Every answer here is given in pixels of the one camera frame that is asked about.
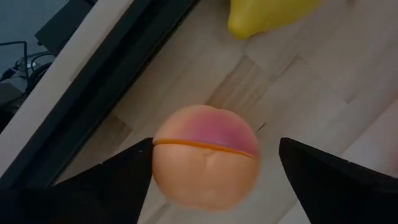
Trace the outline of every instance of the gray wall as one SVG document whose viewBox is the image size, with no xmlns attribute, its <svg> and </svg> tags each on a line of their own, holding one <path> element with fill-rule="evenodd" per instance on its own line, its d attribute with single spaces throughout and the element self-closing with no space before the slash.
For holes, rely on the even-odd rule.
<svg viewBox="0 0 398 224">
<path fill-rule="evenodd" d="M 24 40 L 28 54 L 44 51 L 34 34 L 68 0 L 0 0 L 0 42 Z M 22 45 L 0 47 L 0 75 L 23 56 Z"/>
</svg>

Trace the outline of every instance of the peach-shaped ball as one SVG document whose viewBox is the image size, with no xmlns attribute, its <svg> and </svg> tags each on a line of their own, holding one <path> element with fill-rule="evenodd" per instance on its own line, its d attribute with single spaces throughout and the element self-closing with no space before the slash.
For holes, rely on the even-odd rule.
<svg viewBox="0 0 398 224">
<path fill-rule="evenodd" d="M 233 208 L 254 187 L 259 151 L 238 115 L 197 105 L 173 114 L 154 138 L 153 174 L 160 190 L 190 208 Z"/>
</svg>

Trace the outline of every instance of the yellow toy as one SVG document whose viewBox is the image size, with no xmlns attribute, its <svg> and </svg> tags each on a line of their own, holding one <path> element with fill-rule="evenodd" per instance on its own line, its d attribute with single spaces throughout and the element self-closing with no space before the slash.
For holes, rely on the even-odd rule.
<svg viewBox="0 0 398 224">
<path fill-rule="evenodd" d="M 322 0 L 231 0 L 228 28 L 239 39 L 291 24 Z"/>
</svg>

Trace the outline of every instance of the black frame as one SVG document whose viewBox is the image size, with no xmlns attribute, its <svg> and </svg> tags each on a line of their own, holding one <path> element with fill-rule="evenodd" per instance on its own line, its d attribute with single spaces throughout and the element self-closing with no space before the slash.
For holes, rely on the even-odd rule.
<svg viewBox="0 0 398 224">
<path fill-rule="evenodd" d="M 199 0 L 135 0 L 0 178 L 49 187 Z"/>
</svg>

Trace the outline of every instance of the cable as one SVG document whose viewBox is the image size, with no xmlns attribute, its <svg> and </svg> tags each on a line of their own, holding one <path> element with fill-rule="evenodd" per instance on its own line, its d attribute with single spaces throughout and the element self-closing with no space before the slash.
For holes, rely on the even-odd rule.
<svg viewBox="0 0 398 224">
<path fill-rule="evenodd" d="M 1 46 L 7 46 L 7 45 L 14 45 L 14 44 L 23 44 L 24 45 L 25 76 L 26 76 L 26 79 L 28 79 L 29 78 L 29 71 L 27 70 L 27 42 L 26 41 L 13 41 L 13 42 L 0 43 L 0 47 Z"/>
<path fill-rule="evenodd" d="M 48 50 L 43 51 L 43 52 L 33 53 L 33 54 L 28 55 L 27 59 L 30 59 L 32 57 L 36 57 L 36 56 L 39 56 L 39 55 L 43 55 L 43 54 L 48 54 L 48 53 L 50 53 Z M 14 67 L 18 68 L 19 71 L 21 71 L 21 69 L 19 69 L 19 67 L 20 67 L 19 64 L 24 58 L 25 57 L 21 57 L 18 61 L 15 62 L 15 66 Z"/>
<path fill-rule="evenodd" d="M 44 57 L 44 56 L 49 56 L 49 55 L 52 55 L 52 54 L 51 54 L 50 52 L 47 52 L 47 53 L 44 53 L 44 54 L 41 54 L 41 55 L 38 55 L 38 56 L 34 57 L 34 58 L 30 61 L 30 64 L 31 64 L 30 68 L 32 69 L 32 71 L 33 71 L 33 72 L 35 71 L 35 68 L 33 67 L 33 64 L 34 64 L 34 62 L 35 62 L 38 58 L 41 58 L 41 57 Z"/>
</svg>

